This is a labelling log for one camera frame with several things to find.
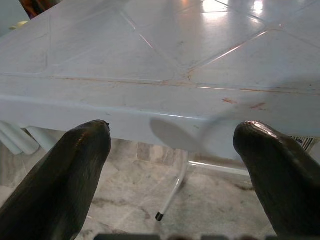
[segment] gray floor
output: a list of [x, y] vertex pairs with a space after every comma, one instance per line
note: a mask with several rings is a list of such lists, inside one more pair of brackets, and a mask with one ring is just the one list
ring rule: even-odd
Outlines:
[[[59, 138], [62, 133], [54, 134]], [[0, 204], [44, 154], [40, 149], [32, 156], [12, 156], [1, 146]], [[180, 164], [179, 150], [114, 139], [76, 240], [92, 240], [98, 233], [156, 233], [162, 239], [175, 234], [193, 239], [208, 234], [274, 235], [247, 178], [192, 167], [166, 216], [157, 222], [155, 215], [172, 190]]]

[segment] white plastic table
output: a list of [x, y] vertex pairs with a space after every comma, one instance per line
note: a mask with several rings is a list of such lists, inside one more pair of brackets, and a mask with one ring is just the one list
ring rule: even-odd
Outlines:
[[0, 38], [0, 120], [235, 159], [245, 120], [320, 137], [317, 0], [64, 0]]

